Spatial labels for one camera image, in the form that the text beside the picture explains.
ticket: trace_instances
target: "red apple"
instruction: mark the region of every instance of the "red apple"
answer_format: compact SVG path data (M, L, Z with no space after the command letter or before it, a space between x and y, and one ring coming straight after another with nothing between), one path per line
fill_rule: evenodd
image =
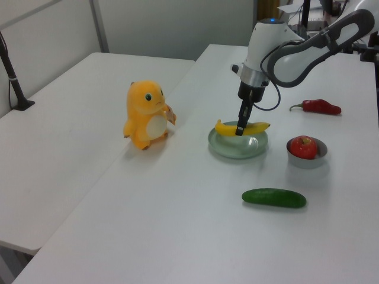
M316 141L309 136L298 136L292 139L290 153L296 157L312 160L317 154Z

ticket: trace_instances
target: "plush toy's foot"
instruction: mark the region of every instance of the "plush toy's foot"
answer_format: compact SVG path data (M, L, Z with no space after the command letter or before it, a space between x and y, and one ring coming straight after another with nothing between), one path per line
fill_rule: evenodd
M166 138L167 136L168 136L168 131L166 130L166 131L162 134L161 138Z
M140 141L139 139L136 138L136 136L130 136L131 141L133 144L141 150L146 150L150 147L150 141Z

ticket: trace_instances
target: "stuffed animal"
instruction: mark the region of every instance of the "stuffed animal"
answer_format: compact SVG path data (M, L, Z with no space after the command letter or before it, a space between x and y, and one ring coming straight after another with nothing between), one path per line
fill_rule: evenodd
M142 150L151 141L167 137L167 120L175 125L176 115L166 104L162 88L154 81L133 82L127 94L128 119L124 126L125 138Z

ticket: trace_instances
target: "brown paper tag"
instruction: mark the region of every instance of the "brown paper tag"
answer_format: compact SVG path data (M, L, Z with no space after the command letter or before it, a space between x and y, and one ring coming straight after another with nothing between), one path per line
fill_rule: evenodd
M175 125L176 115L174 114L172 108L169 105L167 105L167 107L168 107L168 111L166 111L167 120L171 122L173 125Z

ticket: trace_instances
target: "pepper stem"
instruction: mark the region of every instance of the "pepper stem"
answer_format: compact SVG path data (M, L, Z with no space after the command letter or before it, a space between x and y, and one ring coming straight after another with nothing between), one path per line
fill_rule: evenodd
M302 108L302 107L303 107L303 104L298 104L298 105L293 105L293 106L291 106L291 107L290 107L290 111L292 111L292 108L294 108L294 107L300 107L300 108Z

